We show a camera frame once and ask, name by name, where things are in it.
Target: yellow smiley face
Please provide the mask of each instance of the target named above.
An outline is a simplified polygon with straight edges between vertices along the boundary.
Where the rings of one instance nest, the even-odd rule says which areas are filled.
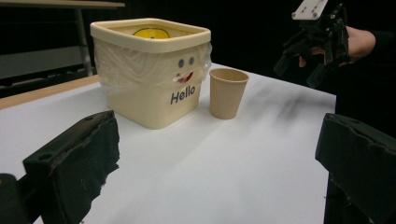
[[[163,30],[158,28],[146,28],[138,30],[134,33],[134,35],[150,38],[150,39],[167,39],[170,38],[169,34]]]

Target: robotic hand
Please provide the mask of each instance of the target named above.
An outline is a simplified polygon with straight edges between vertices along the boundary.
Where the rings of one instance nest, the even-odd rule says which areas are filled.
[[[300,21],[302,30],[283,44],[283,55],[276,63],[274,72],[283,76],[290,65],[290,59],[301,55],[306,60],[312,58],[310,49],[324,49],[324,63],[317,65],[308,80],[308,86],[316,88],[328,73],[349,62],[346,9],[343,4],[335,7],[329,15],[321,15],[327,0],[304,0],[292,18]]]

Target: paper cup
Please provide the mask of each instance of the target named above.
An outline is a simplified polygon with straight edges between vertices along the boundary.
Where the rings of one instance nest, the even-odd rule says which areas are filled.
[[[232,68],[215,68],[210,75],[210,114],[218,119],[235,118],[249,76]]]

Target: white tabletop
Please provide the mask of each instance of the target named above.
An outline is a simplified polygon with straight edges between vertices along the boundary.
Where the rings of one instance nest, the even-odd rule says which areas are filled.
[[[235,119],[209,114],[208,77],[198,107],[164,129],[116,115],[120,169],[84,223],[323,223],[328,172],[315,150],[335,96],[248,74]],[[0,172],[21,178],[24,158],[105,110],[99,83],[0,110]]]

